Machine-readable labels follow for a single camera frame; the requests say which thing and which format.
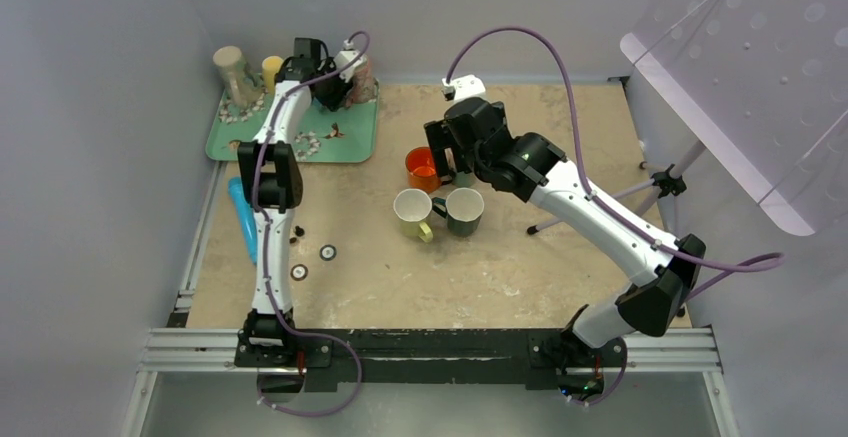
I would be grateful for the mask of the pink ghost mug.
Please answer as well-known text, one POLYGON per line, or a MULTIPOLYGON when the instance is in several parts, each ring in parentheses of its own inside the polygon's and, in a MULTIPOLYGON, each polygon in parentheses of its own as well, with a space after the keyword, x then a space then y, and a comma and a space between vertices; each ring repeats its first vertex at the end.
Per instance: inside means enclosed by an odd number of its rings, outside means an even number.
POLYGON ((359 61, 351 78, 351 83, 353 87, 346 97, 346 107, 372 102, 377 98, 378 83, 373 76, 368 58, 359 61))

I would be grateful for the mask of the orange mug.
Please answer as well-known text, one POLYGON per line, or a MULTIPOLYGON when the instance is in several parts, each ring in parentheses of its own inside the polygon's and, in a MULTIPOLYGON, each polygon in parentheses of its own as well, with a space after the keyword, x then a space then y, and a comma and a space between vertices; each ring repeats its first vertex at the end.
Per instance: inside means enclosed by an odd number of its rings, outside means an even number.
POLYGON ((410 187, 431 194, 442 186, 433 154, 428 147, 412 149, 406 155, 405 167, 410 187))

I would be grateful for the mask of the yellow mug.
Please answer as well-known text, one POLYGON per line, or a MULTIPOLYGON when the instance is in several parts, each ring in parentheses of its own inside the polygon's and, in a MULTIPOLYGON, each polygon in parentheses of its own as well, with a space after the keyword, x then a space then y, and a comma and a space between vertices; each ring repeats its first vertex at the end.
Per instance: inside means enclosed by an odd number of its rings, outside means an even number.
POLYGON ((283 58, 276 55, 264 58, 261 63, 262 80, 267 93, 271 96, 275 94, 275 78, 282 65, 283 58))

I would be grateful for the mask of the dark green mug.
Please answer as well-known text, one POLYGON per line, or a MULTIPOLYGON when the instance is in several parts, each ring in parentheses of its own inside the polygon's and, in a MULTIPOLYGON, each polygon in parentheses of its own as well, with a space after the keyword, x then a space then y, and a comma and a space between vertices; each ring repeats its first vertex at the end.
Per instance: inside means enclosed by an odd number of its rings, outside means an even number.
POLYGON ((456 237, 469 237, 480 224, 485 210, 483 196, 472 188, 457 188, 445 198, 432 197, 432 210, 444 218, 448 231, 456 237))

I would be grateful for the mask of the light green mug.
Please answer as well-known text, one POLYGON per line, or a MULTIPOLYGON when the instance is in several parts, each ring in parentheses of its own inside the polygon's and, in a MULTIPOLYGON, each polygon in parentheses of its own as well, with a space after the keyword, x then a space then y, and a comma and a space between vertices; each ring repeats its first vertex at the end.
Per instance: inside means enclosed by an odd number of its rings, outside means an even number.
POLYGON ((393 210, 404 236, 425 243, 433 240, 433 231, 427 221, 432 212, 432 202, 426 192, 416 188, 404 189, 395 197, 393 210))

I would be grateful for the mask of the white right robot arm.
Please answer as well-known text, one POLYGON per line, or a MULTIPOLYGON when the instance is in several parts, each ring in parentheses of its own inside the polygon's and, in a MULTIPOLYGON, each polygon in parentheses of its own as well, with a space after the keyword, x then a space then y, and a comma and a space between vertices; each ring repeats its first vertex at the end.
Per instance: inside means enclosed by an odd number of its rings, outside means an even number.
POLYGON ((623 291, 581 309, 567 324, 561 349, 569 361, 584 364, 630 333, 666 333, 700 273, 706 253, 700 238, 655 227, 594 184, 583 184, 576 163, 549 139, 512 135, 500 102, 461 100, 424 131, 439 176, 450 171, 450 153, 458 169, 568 224, 628 278, 623 291))

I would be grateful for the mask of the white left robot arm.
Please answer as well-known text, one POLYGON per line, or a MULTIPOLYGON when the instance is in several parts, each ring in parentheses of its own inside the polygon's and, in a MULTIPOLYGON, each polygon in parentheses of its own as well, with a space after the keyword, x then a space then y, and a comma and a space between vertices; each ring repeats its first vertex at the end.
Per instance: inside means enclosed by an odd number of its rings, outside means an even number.
POLYGON ((263 124, 253 139, 237 150, 243 191, 258 238, 255 293, 241 331, 242 344, 259 348, 275 366, 289 364, 298 352, 298 339, 292 334, 289 238, 295 209, 302 201, 303 179, 291 140, 312 106, 313 92, 325 96, 327 82, 340 82, 346 89, 347 80, 339 75, 361 58, 350 38, 336 56, 316 39, 297 38, 293 55, 274 76, 263 124))

